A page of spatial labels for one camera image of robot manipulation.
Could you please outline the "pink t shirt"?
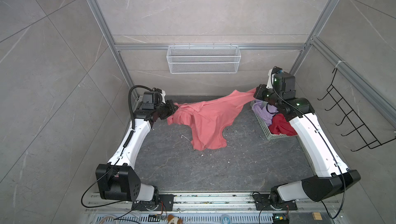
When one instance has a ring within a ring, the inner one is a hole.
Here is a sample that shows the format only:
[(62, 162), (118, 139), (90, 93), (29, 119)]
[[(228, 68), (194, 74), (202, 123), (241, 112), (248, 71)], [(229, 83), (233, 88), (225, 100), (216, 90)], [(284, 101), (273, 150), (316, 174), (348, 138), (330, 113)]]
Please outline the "pink t shirt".
[(245, 104), (253, 101), (255, 89), (247, 92), (234, 90), (230, 95), (210, 101), (177, 104), (178, 110), (167, 118), (168, 125), (186, 125), (191, 128), (193, 149), (220, 149), (227, 146), (223, 130), (231, 126)]

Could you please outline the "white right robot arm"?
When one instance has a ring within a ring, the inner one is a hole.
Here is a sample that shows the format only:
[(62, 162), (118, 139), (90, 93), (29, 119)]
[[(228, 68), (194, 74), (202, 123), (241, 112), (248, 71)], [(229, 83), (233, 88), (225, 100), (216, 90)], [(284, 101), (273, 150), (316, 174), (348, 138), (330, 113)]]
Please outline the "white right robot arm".
[(295, 91), (282, 95), (261, 84), (254, 98), (275, 106), (297, 133), (313, 166), (314, 176), (271, 189), (270, 202), (279, 207), (289, 201), (310, 199), (315, 202), (345, 193), (361, 180), (357, 170), (350, 169), (338, 156), (324, 134), (315, 110), (306, 98), (296, 98)]

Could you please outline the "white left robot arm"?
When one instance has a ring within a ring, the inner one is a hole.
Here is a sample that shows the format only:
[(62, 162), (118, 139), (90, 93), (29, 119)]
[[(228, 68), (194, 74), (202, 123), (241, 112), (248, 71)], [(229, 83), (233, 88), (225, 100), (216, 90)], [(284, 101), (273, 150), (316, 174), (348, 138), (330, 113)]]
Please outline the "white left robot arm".
[(106, 164), (99, 164), (95, 175), (102, 199), (158, 203), (158, 189), (143, 184), (135, 172), (140, 148), (158, 120), (172, 116), (178, 106), (167, 100), (145, 109), (143, 105), (132, 112), (132, 120), (122, 144)]

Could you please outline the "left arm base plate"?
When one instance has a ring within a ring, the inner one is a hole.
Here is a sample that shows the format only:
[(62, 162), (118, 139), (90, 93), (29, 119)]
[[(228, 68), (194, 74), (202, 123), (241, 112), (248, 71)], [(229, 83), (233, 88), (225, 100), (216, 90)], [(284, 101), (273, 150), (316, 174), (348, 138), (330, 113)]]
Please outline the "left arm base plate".
[(175, 195), (155, 194), (151, 201), (138, 201), (132, 206), (135, 211), (172, 211)]

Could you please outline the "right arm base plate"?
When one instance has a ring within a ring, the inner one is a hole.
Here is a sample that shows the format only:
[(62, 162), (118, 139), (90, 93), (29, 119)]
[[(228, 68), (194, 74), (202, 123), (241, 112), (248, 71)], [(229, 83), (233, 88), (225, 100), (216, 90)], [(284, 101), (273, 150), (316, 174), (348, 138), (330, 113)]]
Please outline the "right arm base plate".
[(298, 209), (295, 201), (275, 202), (270, 194), (254, 192), (252, 198), (258, 211), (296, 211)]

